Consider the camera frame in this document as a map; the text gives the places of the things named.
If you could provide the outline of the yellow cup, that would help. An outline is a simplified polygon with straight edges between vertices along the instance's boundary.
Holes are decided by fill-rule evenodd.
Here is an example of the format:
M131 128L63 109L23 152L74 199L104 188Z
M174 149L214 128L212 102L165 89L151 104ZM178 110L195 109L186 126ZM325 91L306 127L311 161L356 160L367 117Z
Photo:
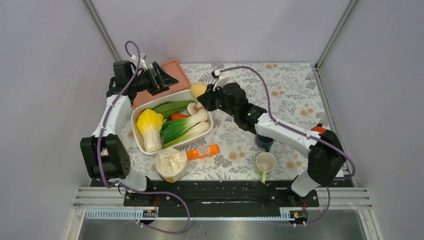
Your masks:
M202 82L195 82L190 87L191 95L197 99L199 96L203 95L208 88L208 84Z

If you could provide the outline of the navy round cup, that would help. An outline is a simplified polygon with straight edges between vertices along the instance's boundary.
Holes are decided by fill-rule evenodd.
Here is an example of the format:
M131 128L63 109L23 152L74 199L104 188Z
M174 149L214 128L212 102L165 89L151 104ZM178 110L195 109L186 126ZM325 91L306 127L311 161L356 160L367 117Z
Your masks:
M263 149L265 152L269 153L275 140L270 137L257 134L255 136L254 142L258 148Z

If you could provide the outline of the light green mug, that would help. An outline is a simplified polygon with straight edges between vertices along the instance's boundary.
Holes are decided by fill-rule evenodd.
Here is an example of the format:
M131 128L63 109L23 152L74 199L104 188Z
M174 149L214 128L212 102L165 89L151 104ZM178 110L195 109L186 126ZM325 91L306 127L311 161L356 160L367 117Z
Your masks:
M262 184L265 184L267 175L275 169L276 165L276 158L269 152L262 152L256 157L255 171L259 174Z

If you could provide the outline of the orange mug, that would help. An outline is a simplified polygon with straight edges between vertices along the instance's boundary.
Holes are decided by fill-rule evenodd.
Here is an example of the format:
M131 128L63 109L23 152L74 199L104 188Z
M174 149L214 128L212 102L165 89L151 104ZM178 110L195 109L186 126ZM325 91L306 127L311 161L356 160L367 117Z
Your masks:
M324 134L327 129L323 127L322 123L318 123L315 127L311 129L312 131L318 132L320 134Z

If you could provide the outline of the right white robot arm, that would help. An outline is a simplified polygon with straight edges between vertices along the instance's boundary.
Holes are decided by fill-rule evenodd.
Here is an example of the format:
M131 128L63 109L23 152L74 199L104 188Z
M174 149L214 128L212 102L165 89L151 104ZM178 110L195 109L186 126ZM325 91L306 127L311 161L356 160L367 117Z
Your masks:
M190 93L207 111L220 110L233 117L240 129L276 140L308 159L307 169L293 180L286 193L293 206L301 205L312 190L330 184L346 162L333 131L303 129L274 118L270 110L250 103L236 82L223 87L196 83Z

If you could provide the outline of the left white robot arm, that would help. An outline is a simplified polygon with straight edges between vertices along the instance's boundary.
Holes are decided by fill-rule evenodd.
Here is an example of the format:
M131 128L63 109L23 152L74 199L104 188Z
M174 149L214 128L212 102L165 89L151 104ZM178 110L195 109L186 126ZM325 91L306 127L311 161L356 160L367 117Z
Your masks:
M170 89L178 80L153 62L147 67L128 60L113 63L114 76L106 93L106 108L96 130L80 141L88 176L101 180L105 187L123 187L136 193L144 206L152 204L155 192L147 187L148 178L131 167L130 157L119 138L127 114L132 112L137 93L154 96Z

